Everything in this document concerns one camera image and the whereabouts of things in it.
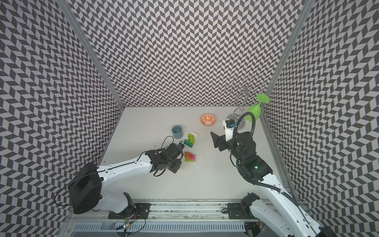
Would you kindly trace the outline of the dark green long lego brick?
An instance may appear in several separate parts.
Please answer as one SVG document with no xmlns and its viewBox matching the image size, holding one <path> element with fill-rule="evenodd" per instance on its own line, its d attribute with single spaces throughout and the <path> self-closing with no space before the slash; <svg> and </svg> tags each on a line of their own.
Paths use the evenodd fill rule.
<svg viewBox="0 0 379 237">
<path fill-rule="evenodd" d="M 194 140 L 187 140 L 185 139 L 184 142 L 183 142 L 186 146 L 189 146 L 189 147 L 193 147 L 194 146 Z"/>
</svg>

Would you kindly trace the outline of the white long lego brick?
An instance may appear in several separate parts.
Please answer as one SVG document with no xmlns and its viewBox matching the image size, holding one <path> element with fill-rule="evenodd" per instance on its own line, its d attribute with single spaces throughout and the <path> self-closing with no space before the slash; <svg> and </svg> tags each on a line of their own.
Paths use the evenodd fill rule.
<svg viewBox="0 0 379 237">
<path fill-rule="evenodd" d="M 198 134 L 196 132 L 192 131 L 189 134 L 191 134 L 194 137 L 195 140 L 198 138 Z"/>
</svg>

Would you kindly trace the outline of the lime square lego brick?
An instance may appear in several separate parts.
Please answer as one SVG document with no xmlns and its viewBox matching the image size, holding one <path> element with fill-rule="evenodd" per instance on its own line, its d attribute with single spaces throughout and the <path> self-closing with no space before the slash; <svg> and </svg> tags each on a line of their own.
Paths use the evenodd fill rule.
<svg viewBox="0 0 379 237">
<path fill-rule="evenodd" d="M 189 139 L 189 141 L 192 143 L 192 144 L 195 144 L 195 138 L 194 138 L 194 135 L 193 134 L 189 134 L 188 135 L 188 139 Z"/>
</svg>

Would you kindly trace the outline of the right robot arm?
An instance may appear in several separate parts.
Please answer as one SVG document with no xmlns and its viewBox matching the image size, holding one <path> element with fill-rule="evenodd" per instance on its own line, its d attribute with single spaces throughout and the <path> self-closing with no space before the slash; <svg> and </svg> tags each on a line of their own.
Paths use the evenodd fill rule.
<svg viewBox="0 0 379 237">
<path fill-rule="evenodd" d="M 214 147 L 227 150 L 236 159 L 241 177 L 257 186 L 268 197 L 276 210 L 269 208 L 261 198 L 250 193 L 241 200 L 244 212 L 263 221 L 281 237 L 334 237 L 331 227 L 323 227 L 304 211 L 283 188 L 271 167 L 257 155 L 256 143 L 249 132 L 237 133 L 231 139 L 211 132 Z"/>
</svg>

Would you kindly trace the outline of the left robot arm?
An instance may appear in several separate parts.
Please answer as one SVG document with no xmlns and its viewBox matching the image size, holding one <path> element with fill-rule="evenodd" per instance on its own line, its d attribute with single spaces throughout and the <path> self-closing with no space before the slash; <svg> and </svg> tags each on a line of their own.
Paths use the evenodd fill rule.
<svg viewBox="0 0 379 237">
<path fill-rule="evenodd" d="M 138 158 L 113 165 L 86 164 L 67 185 L 74 214 L 83 214 L 92 209 L 121 214 L 135 209 L 130 194 L 110 191 L 109 186 L 136 175 L 160 170 L 176 173 L 182 164 L 184 147 L 182 142 L 172 143 L 165 148 L 144 151 Z"/>
</svg>

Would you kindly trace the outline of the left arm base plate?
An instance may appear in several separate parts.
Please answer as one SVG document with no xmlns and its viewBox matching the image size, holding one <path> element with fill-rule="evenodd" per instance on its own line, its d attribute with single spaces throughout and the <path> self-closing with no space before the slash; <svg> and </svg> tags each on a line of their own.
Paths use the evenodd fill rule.
<svg viewBox="0 0 379 237">
<path fill-rule="evenodd" d="M 151 209 L 150 203 L 136 203 L 134 207 L 128 206 L 121 213 L 114 213 L 112 211 L 109 212 L 108 219 L 148 219 L 149 213 Z"/>
</svg>

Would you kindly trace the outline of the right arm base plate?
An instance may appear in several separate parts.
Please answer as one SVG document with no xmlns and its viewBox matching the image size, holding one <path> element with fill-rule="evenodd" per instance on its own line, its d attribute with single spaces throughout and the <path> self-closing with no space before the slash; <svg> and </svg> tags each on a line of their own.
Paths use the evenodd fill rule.
<svg viewBox="0 0 379 237">
<path fill-rule="evenodd" d="M 248 208 L 242 207 L 241 203 L 227 204 L 228 216 L 231 220 L 253 220 L 256 219 Z"/>
</svg>

